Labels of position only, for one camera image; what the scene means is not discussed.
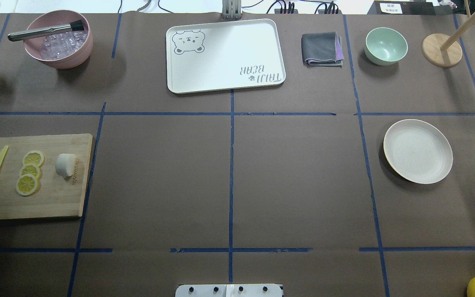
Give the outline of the folded grey cloth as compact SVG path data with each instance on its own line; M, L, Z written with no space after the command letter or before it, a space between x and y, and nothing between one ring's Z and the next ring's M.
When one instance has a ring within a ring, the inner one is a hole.
M307 33L301 37L302 60L309 66L342 66L341 37L337 32Z

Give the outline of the middle lemon slice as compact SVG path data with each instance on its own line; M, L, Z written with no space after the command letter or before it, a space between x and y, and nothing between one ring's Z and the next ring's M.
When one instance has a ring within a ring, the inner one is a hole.
M21 167L19 171L19 176L23 176L26 174L30 174L36 177L37 179L39 179L42 175L42 171L38 165L34 163L27 163L27 164L24 164L23 167Z

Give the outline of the wooden mug tree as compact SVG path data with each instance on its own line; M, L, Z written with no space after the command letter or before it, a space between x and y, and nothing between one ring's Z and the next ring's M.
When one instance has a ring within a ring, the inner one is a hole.
M434 33L422 42L422 53L433 65L450 68L458 64L463 57L463 50L458 39L475 24L475 12L451 36Z

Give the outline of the aluminium frame post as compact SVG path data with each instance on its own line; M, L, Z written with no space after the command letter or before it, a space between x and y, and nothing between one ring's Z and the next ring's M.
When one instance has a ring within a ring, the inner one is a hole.
M242 1L241 0L222 0L222 18L223 19L241 19Z

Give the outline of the ice cubes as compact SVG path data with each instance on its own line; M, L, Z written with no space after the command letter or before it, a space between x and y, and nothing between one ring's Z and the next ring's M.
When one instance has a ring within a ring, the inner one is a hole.
M87 36L87 31L70 31L45 36L40 49L41 58L56 60L70 56L83 46Z

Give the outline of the beige round plate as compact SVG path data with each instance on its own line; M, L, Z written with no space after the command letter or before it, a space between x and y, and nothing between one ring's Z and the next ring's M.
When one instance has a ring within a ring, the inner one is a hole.
M404 179L435 184L450 173L454 153L444 134L422 120L400 120L386 131L385 158Z

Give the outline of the black remote box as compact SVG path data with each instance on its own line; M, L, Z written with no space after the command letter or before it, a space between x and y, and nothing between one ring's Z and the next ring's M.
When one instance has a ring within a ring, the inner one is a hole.
M428 14L433 12L433 4L431 2L375 0L369 7L367 15L421 15L426 12Z

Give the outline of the white steamed bun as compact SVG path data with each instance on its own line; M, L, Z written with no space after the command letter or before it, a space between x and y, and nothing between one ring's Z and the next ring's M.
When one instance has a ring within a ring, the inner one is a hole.
M61 153L55 162L55 171L58 176L71 177L77 163L77 157L71 153Z

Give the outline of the pink bowl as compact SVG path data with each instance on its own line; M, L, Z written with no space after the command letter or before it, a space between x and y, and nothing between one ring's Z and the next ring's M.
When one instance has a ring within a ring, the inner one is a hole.
M80 13L68 10L52 11L36 18L28 29L79 20L82 21L84 30L51 33L48 36L25 40L25 51L36 60L55 69L71 69L83 64L91 55L94 37L87 19Z

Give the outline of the white bear tray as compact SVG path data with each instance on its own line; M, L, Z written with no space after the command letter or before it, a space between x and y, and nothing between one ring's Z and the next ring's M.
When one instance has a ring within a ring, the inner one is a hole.
M167 87L176 94L277 86L286 79L271 19L181 25L166 32Z

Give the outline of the black power strip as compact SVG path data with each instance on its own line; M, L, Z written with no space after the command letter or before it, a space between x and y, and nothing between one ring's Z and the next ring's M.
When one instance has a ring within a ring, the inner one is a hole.
M275 14L340 14L333 0L276 0L266 13Z

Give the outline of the lemon slice near bun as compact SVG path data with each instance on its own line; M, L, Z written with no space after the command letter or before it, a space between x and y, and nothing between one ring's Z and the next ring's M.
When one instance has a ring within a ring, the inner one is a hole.
M41 151L29 151L22 159L22 164L34 164L38 167L42 167L45 162L45 155Z

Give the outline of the far lemon slice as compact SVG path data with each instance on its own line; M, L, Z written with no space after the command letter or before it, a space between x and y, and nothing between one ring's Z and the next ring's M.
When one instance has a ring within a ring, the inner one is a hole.
M40 183L36 177L30 174L26 174L18 178L15 185L15 190L19 195L23 197L28 197L36 193L39 186Z

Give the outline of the steel muddler tool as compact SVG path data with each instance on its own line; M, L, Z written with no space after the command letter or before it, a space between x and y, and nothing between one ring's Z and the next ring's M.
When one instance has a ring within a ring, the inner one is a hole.
M42 36L54 35L59 33L65 33L70 31L84 31L85 26L82 20L74 21L71 23L60 24L60 25L51 25L45 28L36 28L26 31L20 31L15 33L8 34L7 38L11 42L29 40L34 38L39 38Z

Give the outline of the bamboo cutting board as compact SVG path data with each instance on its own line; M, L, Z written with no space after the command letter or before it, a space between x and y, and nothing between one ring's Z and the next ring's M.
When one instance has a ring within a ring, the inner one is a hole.
M80 217L91 134L0 138L0 219Z

